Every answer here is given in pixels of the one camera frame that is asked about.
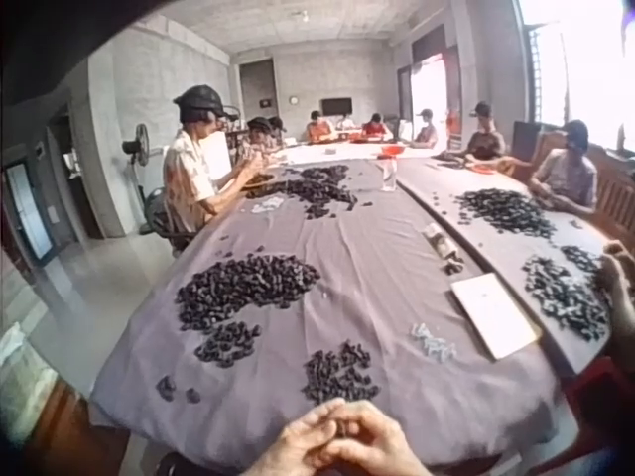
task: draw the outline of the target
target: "gray tablecloth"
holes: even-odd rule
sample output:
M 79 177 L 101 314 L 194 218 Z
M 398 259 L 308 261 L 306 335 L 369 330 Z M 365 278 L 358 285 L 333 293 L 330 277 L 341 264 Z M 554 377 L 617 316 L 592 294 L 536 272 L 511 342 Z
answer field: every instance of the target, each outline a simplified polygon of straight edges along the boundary
M 490 265 L 507 285 L 523 301 L 534 319 L 545 329 L 543 346 L 549 351 L 552 363 L 563 377 L 581 373 L 604 348 L 609 330 L 603 338 L 586 342 L 570 329 L 561 329 L 559 323 L 541 313 L 539 302 L 525 291 L 526 273 L 523 264 L 532 255 L 554 259 L 565 266 L 574 276 L 584 278 L 582 271 L 569 262 L 559 248 L 554 248 L 546 239 L 513 233 L 499 234 L 483 219 L 474 219 L 469 225 L 459 225 L 459 205 L 454 198 L 465 191 L 483 188 L 501 188 L 528 193 L 524 185 L 501 174 L 483 175 L 468 170 L 453 170 L 432 167 L 434 160 L 400 160 L 398 177 L 400 184 L 416 198 L 423 201 L 435 219 L 456 230 L 471 252 L 479 255 Z M 434 206 L 433 193 L 439 198 Z M 607 239 L 587 222 L 577 218 L 579 228 L 572 226 L 574 216 L 568 213 L 546 212 L 555 225 L 553 242 L 558 246 L 576 245 L 599 255 Z
M 381 171 L 349 162 L 345 183 L 361 202 L 336 218 L 307 221 L 304 206 L 288 198 L 272 212 L 253 214 L 262 200 L 243 200 L 205 228 L 132 316 L 101 370 L 92 402 L 116 423 L 165 443 L 194 462 L 245 468 L 281 428 L 312 404 L 301 393 L 303 364 L 317 350 L 336 350 L 345 339 L 372 356 L 368 371 L 382 387 L 375 403 L 404 427 L 427 464 L 497 454 L 533 442 L 551 427 L 558 382 L 539 345 L 492 361 L 469 321 L 452 300 L 450 278 L 421 231 L 431 222 L 402 190 L 379 191 Z M 219 238 L 228 234 L 229 239 Z M 316 266 L 322 278 L 291 308 L 248 306 L 236 316 L 263 326 L 256 353 L 222 370 L 193 355 L 202 337 L 180 332 L 174 297 L 193 273 L 218 258 L 236 258 L 264 245 Z M 467 259 L 453 279 L 480 274 Z M 456 345 L 444 364 L 425 356 L 409 331 L 424 322 Z M 171 374 L 175 400 L 155 385 Z M 186 403 L 185 390 L 202 395 Z

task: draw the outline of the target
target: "small white pieces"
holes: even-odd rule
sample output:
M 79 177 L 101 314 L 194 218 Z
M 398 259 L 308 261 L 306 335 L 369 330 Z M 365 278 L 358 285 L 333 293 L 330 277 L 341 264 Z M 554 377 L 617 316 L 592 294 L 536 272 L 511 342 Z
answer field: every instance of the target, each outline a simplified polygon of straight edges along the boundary
M 434 337 L 425 324 L 413 325 L 410 334 L 422 343 L 426 355 L 440 364 L 456 356 L 456 346 L 445 339 Z
M 262 203 L 257 203 L 251 209 L 252 213 L 263 213 L 265 211 L 273 211 L 283 204 L 285 201 L 284 198 L 280 198 L 279 196 L 272 196 L 271 198 L 266 199 Z

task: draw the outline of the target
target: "red container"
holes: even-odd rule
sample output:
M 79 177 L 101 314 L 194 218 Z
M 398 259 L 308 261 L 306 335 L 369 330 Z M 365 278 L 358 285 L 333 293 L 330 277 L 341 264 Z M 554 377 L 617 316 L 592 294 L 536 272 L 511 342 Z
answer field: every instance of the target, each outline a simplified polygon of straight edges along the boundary
M 402 154 L 405 150 L 406 150 L 406 146 L 390 145 L 390 146 L 382 147 L 381 154 L 382 156 L 398 156 L 399 154 Z

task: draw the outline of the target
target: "purple tablecloth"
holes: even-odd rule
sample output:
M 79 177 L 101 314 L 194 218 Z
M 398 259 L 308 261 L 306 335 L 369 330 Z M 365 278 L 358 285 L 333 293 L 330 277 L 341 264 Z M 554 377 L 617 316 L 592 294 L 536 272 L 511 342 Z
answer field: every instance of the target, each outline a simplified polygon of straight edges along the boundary
M 373 206 L 346 212 L 332 204 L 336 218 L 307 221 L 295 198 L 262 214 L 250 212 L 262 200 L 242 200 L 206 227 L 132 316 L 92 402 L 114 422 L 194 462 L 241 469 L 312 406 L 301 393 L 311 354 L 351 339 L 372 356 L 368 373 L 382 387 L 375 403 L 403 425 L 427 464 L 498 454 L 551 429 L 559 387 L 540 346 L 498 362 L 488 357 L 449 287 L 481 270 L 468 258 L 461 274 L 446 276 L 421 235 L 429 214 L 402 190 L 379 191 L 374 164 L 348 165 L 352 180 L 345 184 Z M 225 234 L 230 238 L 220 241 Z M 321 280 L 289 309 L 248 306 L 238 313 L 236 320 L 263 326 L 254 355 L 228 370 L 199 362 L 193 351 L 202 337 L 179 331 L 177 289 L 217 261 L 218 250 L 240 258 L 260 245 L 296 254 L 317 267 Z M 455 359 L 440 364 L 423 353 L 409 336 L 420 322 L 456 345 Z M 178 387 L 171 403 L 155 390 L 166 374 Z M 199 404 L 186 403 L 189 387 L 201 393 Z

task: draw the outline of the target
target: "black cap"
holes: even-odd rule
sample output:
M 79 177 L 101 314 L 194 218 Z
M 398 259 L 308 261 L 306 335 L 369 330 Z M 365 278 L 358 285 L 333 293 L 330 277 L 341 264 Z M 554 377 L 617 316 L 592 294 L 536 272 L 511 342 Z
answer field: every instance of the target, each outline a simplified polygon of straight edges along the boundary
M 249 130 L 262 131 L 265 134 L 271 134 L 271 124 L 264 117 L 254 117 L 247 123 Z
M 469 114 L 471 117 L 492 117 L 492 106 L 485 101 L 480 101 L 476 104 L 474 110 Z
M 433 110 L 432 109 L 424 109 L 423 111 L 421 111 L 417 115 L 418 116 L 422 116 L 422 117 L 433 117 Z
M 285 124 L 278 116 L 270 117 L 269 124 L 271 124 L 271 127 L 273 127 L 274 129 L 279 129 L 282 132 L 287 132 L 287 129 L 285 129 Z
M 174 100 L 180 108 L 211 111 L 216 117 L 225 117 L 220 95 L 207 84 L 193 86 Z
M 586 152 L 588 150 L 588 128 L 580 120 L 570 121 L 563 126 L 567 133 L 567 144 Z

